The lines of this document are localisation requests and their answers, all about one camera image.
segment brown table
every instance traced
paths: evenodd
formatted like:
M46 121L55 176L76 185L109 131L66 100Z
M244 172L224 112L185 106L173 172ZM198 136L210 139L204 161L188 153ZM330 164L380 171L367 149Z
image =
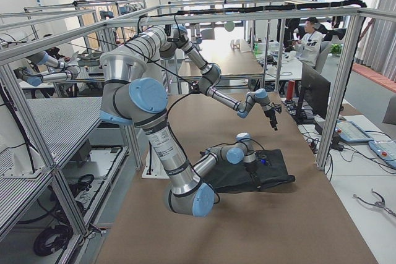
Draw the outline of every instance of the brown table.
M172 109L170 122L192 162L199 151L249 132L266 149L282 150L296 181L221 194L208 217L194 218L165 209L168 181L136 174L97 263L377 263L289 114L278 115L275 132L259 106L240 119L211 98L191 95Z
M246 41L241 39L241 48L232 50L230 41L204 40L200 46L201 55L210 63L216 63L222 70L222 79L261 79L263 71L256 57L250 52ZM179 73L186 80L198 80L199 68L193 62L183 61Z

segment robotic arm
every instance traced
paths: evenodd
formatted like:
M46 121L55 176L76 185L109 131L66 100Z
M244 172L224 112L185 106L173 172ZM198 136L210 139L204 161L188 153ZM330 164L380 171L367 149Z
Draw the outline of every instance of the robotic arm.
M264 89L249 92L245 102L216 90L214 85L220 68L199 54L182 26L151 27L128 43L102 54L100 61L106 69L106 82L100 117L102 121L142 128L171 180L165 192L167 207L178 213L206 216L212 209L214 192L201 176L209 172L219 158L224 158L223 151L210 150L207 159L194 169L169 127L168 98L163 85L151 78L141 78L152 61L172 57L177 48L200 69L202 78L198 86L203 94L229 106L242 118L259 103L272 127L277 128L275 111ZM251 147L241 143L226 148L224 153L232 155L237 150L239 158L242 156L242 160L247 158L248 161L252 158Z
M30 40L25 32L0 34L0 48L8 48L12 45L26 43L29 41ZM50 73L41 72L39 74L29 71L26 67L20 67L14 70L18 79L22 79L35 87L39 86L39 84L43 82L63 82L72 80L77 78L80 73L80 67L76 62L65 63L59 61L48 55L46 51L41 51L26 58L34 64L46 65L53 70L53 72Z

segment blue joint cap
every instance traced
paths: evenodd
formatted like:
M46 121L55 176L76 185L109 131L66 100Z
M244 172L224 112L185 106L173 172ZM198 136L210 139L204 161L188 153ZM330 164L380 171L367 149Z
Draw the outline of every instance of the blue joint cap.
M43 59L41 59L40 62L37 62L38 65L43 65L48 61L49 55L47 52L45 52Z
M244 153L240 148L232 148L227 152L226 157L231 164L238 164L243 160Z
M151 114L162 112L168 105L168 94L163 85L151 77L130 83L129 96L138 108Z
M237 142L240 141L241 139L246 139L246 138L251 139L252 137L251 137L251 135L250 135L249 133L247 133L247 132L239 133L239 134L235 137L235 139L236 139Z
M213 208L215 192L208 184L203 183L197 190L192 203L192 214L194 216L207 216Z
M259 99L263 99L263 98L267 97L268 94L267 94L267 91L266 91L266 90L264 90L264 89L258 89L258 90L255 92L254 96L257 97L257 98L259 98Z
M32 85L34 87L39 86L43 81L41 80L40 77L28 77L26 81L29 85Z
M247 111L244 111L244 112L238 111L236 114L237 114L239 117L241 117L242 119L244 119L245 117L248 116L249 113L248 113Z
M179 26L172 25L172 28L175 28L175 29L178 29L178 30L181 30L181 31L187 33L187 28L185 26L183 26L183 25L179 25Z
M130 126L133 125L131 120L124 119L123 117L115 116L114 114L106 113L105 111L99 111L99 118L104 122L109 122L113 124Z

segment green plant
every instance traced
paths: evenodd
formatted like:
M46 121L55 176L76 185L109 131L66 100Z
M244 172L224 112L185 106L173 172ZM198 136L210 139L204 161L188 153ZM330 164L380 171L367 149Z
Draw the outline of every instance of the green plant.
M342 50L342 45L332 44L332 47L330 48L330 53L333 54L334 56L339 56L341 55L341 50Z

